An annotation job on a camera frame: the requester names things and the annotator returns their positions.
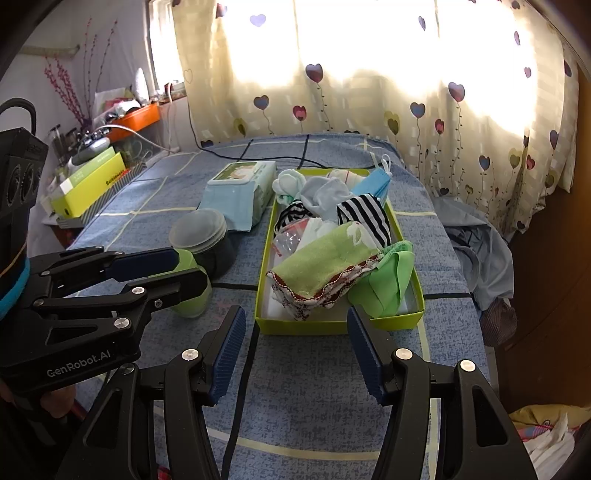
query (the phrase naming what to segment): finger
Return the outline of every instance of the finger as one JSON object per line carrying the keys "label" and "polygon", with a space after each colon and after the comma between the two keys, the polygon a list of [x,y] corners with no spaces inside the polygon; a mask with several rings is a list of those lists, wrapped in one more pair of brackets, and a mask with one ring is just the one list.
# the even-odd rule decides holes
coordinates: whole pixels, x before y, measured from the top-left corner
{"label": "finger", "polygon": [[41,397],[41,406],[47,410],[52,417],[60,419],[66,415],[74,404],[76,397],[76,386],[60,388],[53,392],[47,392]]}
{"label": "finger", "polygon": [[8,403],[12,402],[12,392],[7,387],[6,383],[0,380],[0,397]]}

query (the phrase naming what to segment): yellow box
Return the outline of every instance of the yellow box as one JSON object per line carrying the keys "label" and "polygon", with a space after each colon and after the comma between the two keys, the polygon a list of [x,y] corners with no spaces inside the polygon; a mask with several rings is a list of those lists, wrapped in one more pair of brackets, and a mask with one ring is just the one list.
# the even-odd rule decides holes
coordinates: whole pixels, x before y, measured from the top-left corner
{"label": "yellow box", "polygon": [[53,199],[51,205],[62,218],[79,217],[111,188],[124,171],[123,158],[117,153],[63,197]]}
{"label": "yellow box", "polygon": [[[325,168],[307,168],[300,170],[305,176],[325,176],[330,172],[331,169]],[[367,176],[368,170],[356,170],[350,169],[350,171]],[[398,240],[403,240],[402,232],[400,231],[400,225],[394,215],[392,204],[388,200],[386,202],[384,210],[390,220],[392,233]],[[267,230],[267,239],[265,241],[265,251],[262,257],[261,273],[259,275],[258,288],[256,292],[256,304],[255,304],[255,320],[261,328],[261,333],[265,335],[345,335],[347,334],[347,321],[346,318],[342,320],[314,320],[314,321],[303,321],[299,322],[296,320],[276,320],[266,319],[261,317],[261,310],[263,304],[263,296],[265,291],[265,282],[267,276],[265,275],[269,270],[268,264],[272,254],[272,242],[273,242],[273,227],[277,221],[277,217],[280,212],[280,207],[277,201],[274,201],[273,210],[271,212],[271,221],[269,223],[269,229]],[[419,320],[422,318],[425,311],[425,300],[423,298],[423,290],[417,277],[417,272],[413,268],[413,273],[410,279],[410,286],[414,293],[414,300],[416,303],[416,312],[407,313],[402,315],[396,315],[394,317],[380,317],[372,319],[372,323],[375,327],[382,330],[404,330],[415,328]]]}

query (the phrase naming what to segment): container lid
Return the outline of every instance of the container lid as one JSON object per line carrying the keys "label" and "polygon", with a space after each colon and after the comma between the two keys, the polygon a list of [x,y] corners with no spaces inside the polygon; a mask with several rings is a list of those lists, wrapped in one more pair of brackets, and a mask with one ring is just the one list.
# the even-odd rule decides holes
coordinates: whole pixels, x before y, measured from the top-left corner
{"label": "container lid", "polygon": [[174,248],[192,253],[207,250],[226,234],[226,219],[214,209],[203,208],[182,216],[173,225],[168,240]]}

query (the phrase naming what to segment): orange basket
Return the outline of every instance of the orange basket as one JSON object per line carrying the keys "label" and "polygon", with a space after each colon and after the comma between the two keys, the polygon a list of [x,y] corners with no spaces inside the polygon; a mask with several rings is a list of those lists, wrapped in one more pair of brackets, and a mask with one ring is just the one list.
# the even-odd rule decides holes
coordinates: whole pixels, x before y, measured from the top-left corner
{"label": "orange basket", "polygon": [[[138,132],[148,125],[156,123],[158,120],[160,120],[160,110],[158,108],[158,104],[151,103],[148,106],[136,110],[135,112],[128,113],[123,118],[115,120],[113,124],[122,125],[123,127],[127,127],[135,132]],[[120,128],[114,128],[111,133],[107,135],[107,137],[109,140],[111,140],[111,143],[113,143],[130,135],[131,132],[126,132]]]}

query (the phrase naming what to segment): green cloth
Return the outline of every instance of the green cloth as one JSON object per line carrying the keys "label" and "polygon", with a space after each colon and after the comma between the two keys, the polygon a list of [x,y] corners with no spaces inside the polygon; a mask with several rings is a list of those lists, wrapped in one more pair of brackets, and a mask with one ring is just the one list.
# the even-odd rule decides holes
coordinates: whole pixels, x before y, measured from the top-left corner
{"label": "green cloth", "polygon": [[378,253],[365,227],[348,222],[296,251],[272,271],[294,293],[312,297],[336,274]]}
{"label": "green cloth", "polygon": [[382,250],[376,269],[351,287],[347,298],[371,318],[393,317],[408,287],[414,266],[413,245],[406,240]]}

